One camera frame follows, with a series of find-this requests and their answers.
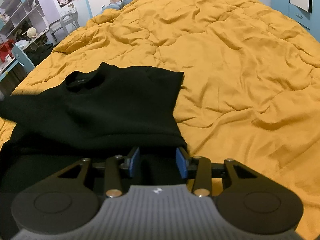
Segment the black sweater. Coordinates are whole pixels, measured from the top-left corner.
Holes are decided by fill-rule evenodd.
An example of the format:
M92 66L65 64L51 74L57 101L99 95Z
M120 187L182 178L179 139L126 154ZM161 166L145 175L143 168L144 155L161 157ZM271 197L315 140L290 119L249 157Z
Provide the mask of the black sweater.
M143 184L180 183L176 150L186 142L173 111L183 78L162 68L101 63L42 93L4 98L1 117L15 127L1 148L1 237L18 231L11 214L16 194L82 158L103 161L137 147Z

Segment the mustard yellow quilt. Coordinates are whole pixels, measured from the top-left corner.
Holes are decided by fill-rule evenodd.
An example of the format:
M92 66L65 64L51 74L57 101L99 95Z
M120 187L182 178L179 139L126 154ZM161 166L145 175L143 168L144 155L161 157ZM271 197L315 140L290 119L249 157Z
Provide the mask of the mustard yellow quilt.
M258 0L134 0L68 35L14 92L101 62L184 72L174 117L189 152L288 187L298 233L319 235L319 43L298 23Z

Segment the desk with blue edge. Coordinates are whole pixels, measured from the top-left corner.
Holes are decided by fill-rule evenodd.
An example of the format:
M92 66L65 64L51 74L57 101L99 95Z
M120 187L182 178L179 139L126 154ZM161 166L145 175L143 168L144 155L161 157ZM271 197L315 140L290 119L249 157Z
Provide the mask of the desk with blue edge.
M52 51L53 44L48 39L48 29L45 29L28 43L19 46L29 57L35 67ZM28 74L13 57L9 62L1 64L1 98L9 96Z

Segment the blue wooden chair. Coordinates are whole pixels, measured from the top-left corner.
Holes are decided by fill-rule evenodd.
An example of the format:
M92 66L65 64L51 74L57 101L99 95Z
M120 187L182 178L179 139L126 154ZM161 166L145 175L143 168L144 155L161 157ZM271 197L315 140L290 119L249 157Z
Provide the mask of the blue wooden chair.
M27 74L34 70L35 65L19 46L14 45L11 52Z

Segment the red bag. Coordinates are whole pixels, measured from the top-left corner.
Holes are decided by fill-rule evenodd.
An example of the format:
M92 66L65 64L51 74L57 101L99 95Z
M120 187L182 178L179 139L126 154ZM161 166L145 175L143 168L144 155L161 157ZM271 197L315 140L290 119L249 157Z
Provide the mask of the red bag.
M5 62L5 58L9 55L11 58L13 58L13 54L12 54L12 48L14 47L15 41L12 39L7 40L4 43L1 43L0 45L0 58L1 58L1 62L4 63Z

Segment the blue pillow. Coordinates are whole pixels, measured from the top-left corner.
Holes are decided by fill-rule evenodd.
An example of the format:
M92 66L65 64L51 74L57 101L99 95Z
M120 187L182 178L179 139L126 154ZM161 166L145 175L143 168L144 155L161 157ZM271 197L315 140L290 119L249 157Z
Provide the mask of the blue pillow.
M101 11L98 13L99 15L102 14L106 9L114 9L114 10L121 10L123 7L131 3L133 0L121 0L120 2L116 3L109 3L108 5L103 5L101 7Z

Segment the blue white wardrobe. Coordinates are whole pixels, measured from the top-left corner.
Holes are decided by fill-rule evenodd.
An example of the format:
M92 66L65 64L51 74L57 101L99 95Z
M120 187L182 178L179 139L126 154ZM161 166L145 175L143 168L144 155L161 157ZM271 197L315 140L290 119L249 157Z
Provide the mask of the blue white wardrobe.
M319 0L271 0L271 8L298 22L319 41Z

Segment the wall bookshelf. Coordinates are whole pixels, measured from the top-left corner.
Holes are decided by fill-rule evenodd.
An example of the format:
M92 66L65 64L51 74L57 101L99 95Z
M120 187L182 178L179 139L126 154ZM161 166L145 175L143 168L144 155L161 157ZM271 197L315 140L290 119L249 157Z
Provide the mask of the wall bookshelf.
M27 30L48 31L48 22L41 0L1 0L1 39L18 41L27 37Z

